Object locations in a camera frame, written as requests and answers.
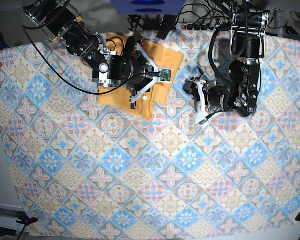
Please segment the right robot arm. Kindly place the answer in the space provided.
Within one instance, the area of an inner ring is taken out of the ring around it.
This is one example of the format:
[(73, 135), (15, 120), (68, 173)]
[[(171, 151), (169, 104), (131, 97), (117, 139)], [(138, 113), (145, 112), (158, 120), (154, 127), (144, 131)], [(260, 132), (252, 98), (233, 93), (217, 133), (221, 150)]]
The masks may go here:
[(65, 43), (72, 56), (82, 58), (92, 69), (92, 82), (109, 88), (130, 91), (130, 107), (159, 82), (160, 68), (142, 47), (142, 41), (131, 36), (123, 44), (122, 53), (110, 50), (107, 40), (98, 32), (86, 29), (82, 15), (69, 0), (36, 0), (22, 7), (25, 15), (36, 25), (24, 30), (43, 30), (51, 39)]

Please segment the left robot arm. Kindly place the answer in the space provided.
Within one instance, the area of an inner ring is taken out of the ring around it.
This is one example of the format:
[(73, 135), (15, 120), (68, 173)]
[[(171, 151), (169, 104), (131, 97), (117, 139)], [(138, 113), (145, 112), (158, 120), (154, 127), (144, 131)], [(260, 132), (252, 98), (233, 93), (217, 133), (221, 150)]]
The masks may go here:
[[(197, 124), (204, 124), (217, 114), (234, 112), (242, 118), (254, 115), (262, 87), (260, 59), (265, 56), (265, 36), (269, 13), (257, 9), (251, 1), (230, 1), (230, 21), (216, 28), (208, 49), (208, 61), (215, 80), (202, 75), (187, 79), (183, 90), (195, 103)], [(228, 77), (217, 68), (213, 50), (218, 34), (230, 32), (230, 54), (234, 58)]]

